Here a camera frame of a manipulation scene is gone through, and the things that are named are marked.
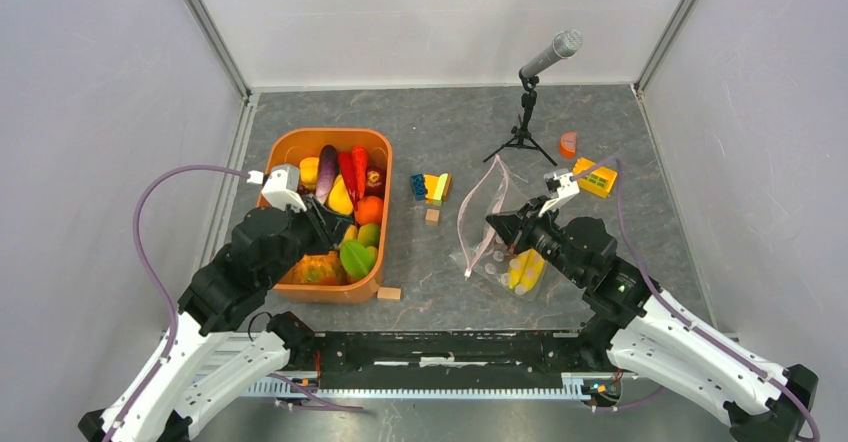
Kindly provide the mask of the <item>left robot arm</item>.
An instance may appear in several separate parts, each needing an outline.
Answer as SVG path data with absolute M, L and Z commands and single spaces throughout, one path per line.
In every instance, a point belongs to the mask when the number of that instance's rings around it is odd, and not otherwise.
M 339 247 L 354 220 L 304 197 L 305 208 L 259 207 L 191 279 L 180 296 L 176 326 L 128 389 L 109 407 L 86 413 L 88 441 L 191 441 L 227 405 L 277 369 L 306 367 L 314 343 L 292 314 L 270 326 L 201 381 L 200 368 L 261 307 L 271 288 L 306 256 Z

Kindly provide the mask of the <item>red chili pepper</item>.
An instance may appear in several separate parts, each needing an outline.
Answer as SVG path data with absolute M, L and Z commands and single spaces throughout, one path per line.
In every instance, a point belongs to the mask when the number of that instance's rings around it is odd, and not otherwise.
M 359 200 L 359 191 L 355 173 L 353 157 L 350 152 L 338 153 L 339 171 L 342 175 L 343 182 L 353 209 L 356 209 Z

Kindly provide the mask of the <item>red apple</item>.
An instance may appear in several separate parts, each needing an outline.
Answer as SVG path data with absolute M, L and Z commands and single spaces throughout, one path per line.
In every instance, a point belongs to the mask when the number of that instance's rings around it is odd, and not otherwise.
M 375 196 L 383 198 L 385 196 L 385 187 L 387 177 L 385 171 L 376 166 L 369 166 L 365 175 L 365 194 L 367 196 Z

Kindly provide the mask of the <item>clear zip top bag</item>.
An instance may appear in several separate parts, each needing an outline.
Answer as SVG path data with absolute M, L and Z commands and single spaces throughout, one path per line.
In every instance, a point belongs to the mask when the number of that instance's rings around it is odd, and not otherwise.
M 492 159 L 483 177 L 460 203 L 457 215 L 459 250 L 451 258 L 463 270 L 466 279 L 477 275 L 503 293 L 534 300 L 543 286 L 547 263 L 533 291 L 525 295 L 514 294 L 507 288 L 506 279 L 509 263 L 517 255 L 509 252 L 508 246 L 485 220 L 488 214 L 515 211 L 529 201 L 520 189 L 519 180 L 500 157 Z

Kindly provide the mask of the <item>purple eggplant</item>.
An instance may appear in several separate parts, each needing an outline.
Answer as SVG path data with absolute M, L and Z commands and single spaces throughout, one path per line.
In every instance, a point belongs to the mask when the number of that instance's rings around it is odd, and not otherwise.
M 324 204 L 338 175 L 338 151 L 333 145 L 325 145 L 319 155 L 315 197 Z

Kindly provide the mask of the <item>yellow green mango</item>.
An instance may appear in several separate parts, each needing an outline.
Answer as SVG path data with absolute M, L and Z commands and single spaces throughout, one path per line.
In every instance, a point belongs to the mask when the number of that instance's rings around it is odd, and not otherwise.
M 357 241 L 365 247 L 378 248 L 381 239 L 381 227 L 376 223 L 369 223 L 359 227 Z

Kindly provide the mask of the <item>yellow banana bunch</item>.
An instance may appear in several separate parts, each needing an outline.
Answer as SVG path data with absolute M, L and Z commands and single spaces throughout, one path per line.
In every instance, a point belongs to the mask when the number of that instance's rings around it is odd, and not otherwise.
M 533 249 L 515 256 L 509 263 L 507 288 L 516 295 L 533 291 L 541 278 L 545 260 Z

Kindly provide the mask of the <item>orange plastic bin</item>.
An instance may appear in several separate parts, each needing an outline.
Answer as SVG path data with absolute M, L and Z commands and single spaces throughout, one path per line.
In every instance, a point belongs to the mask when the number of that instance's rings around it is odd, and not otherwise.
M 301 128 L 280 137 L 269 152 L 266 168 L 277 165 L 298 165 L 307 156 L 317 156 L 325 145 L 348 150 L 361 146 L 368 151 L 369 159 L 382 167 L 387 177 L 392 176 L 393 150 L 391 143 L 380 132 L 367 128 Z M 355 304 L 365 302 L 376 295 L 383 284 L 384 263 L 387 247 L 388 217 L 392 183 L 386 183 L 383 197 L 384 208 L 378 254 L 373 270 L 364 278 L 346 285 L 297 285 L 292 282 L 293 271 L 289 271 L 274 286 L 282 296 L 300 302 Z

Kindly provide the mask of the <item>black microphone tripod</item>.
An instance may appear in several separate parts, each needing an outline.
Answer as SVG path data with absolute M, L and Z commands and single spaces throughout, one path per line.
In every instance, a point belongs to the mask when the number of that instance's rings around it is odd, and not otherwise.
M 529 130 L 529 123 L 532 119 L 532 115 L 537 103 L 536 87 L 540 81 L 539 76 L 534 75 L 531 77 L 525 77 L 524 75 L 519 75 L 519 79 L 522 84 L 524 93 L 521 96 L 521 108 L 523 112 L 518 115 L 518 124 L 512 127 L 511 138 L 508 141 L 504 142 L 500 147 L 495 149 L 487 157 L 485 157 L 483 161 L 490 161 L 506 148 L 515 148 L 539 152 L 554 167 L 556 167 L 557 162 L 550 156 L 550 154 L 545 149 L 541 147 L 541 145 L 534 139 L 531 131 Z

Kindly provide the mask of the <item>wooden block near bin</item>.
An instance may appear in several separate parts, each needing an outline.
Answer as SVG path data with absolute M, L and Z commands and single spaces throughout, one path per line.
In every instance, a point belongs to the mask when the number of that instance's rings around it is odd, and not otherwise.
M 377 298 L 382 301 L 400 301 L 402 299 L 402 290 L 397 287 L 381 287 L 377 291 Z

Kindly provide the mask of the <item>yellow bell pepper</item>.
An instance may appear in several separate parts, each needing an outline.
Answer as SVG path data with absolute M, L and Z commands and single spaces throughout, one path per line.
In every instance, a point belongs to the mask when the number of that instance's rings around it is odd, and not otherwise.
M 354 204 L 346 188 L 342 175 L 338 175 L 327 196 L 325 205 L 332 211 L 350 216 L 354 212 Z

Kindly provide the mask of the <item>yellow toy brick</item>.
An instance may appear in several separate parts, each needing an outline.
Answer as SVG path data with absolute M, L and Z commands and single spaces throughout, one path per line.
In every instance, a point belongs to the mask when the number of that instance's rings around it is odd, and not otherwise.
M 589 159 L 580 157 L 576 160 L 573 166 L 573 174 L 579 175 L 594 166 L 595 163 Z M 582 191 L 589 192 L 600 198 L 607 198 L 617 181 L 618 173 L 605 166 L 592 171 L 585 177 L 577 180 L 577 184 Z

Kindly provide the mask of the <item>green star fruit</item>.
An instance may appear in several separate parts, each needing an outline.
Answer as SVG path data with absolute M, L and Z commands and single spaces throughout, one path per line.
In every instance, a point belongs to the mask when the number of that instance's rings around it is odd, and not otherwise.
M 370 274 L 376 265 L 377 255 L 376 248 L 365 246 L 357 240 L 343 242 L 339 250 L 342 267 L 351 282 Z

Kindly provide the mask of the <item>multicolour toy brick stack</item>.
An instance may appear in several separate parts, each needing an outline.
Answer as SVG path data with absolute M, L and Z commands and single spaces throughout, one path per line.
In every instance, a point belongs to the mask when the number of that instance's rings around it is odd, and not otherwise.
M 416 201 L 441 206 L 448 197 L 452 183 L 449 173 L 440 175 L 414 174 L 410 176 L 410 185 Z

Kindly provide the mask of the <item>orange carrot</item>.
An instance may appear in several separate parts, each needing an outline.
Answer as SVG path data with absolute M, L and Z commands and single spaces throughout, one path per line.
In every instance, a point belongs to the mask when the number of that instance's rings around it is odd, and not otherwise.
M 356 193 L 359 199 L 365 196 L 366 175 L 369 164 L 369 155 L 364 147 L 354 146 L 351 149 L 356 182 Z

